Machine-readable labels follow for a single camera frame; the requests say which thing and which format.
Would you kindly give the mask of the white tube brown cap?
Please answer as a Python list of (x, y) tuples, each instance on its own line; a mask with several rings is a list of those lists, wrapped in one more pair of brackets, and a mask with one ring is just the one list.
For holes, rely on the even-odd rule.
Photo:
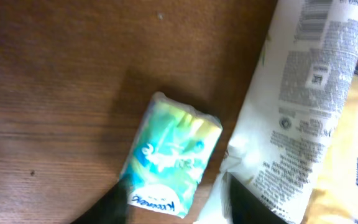
[(286, 223), (302, 221), (357, 61), (358, 1), (278, 1), (198, 223), (232, 223), (232, 175)]

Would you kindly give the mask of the yellow white wipes bag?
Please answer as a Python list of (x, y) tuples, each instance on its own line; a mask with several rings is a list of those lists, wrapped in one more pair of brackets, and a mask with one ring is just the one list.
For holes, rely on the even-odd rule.
[(358, 223), (358, 70), (303, 223)]

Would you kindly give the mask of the green tissue pack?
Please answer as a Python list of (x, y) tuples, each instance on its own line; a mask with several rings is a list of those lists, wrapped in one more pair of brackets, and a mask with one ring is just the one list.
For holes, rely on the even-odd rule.
[(217, 117), (154, 93), (120, 174), (128, 203), (186, 217), (222, 131)]

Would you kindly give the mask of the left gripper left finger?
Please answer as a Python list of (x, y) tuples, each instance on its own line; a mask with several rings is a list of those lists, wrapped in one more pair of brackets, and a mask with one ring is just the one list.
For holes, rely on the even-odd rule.
[(128, 191), (129, 179), (121, 179), (71, 224), (126, 224), (129, 212)]

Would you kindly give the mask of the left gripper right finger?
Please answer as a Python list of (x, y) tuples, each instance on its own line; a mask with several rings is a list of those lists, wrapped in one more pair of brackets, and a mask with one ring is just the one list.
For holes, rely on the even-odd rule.
[(229, 184), (229, 199), (233, 224), (287, 224), (233, 175)]

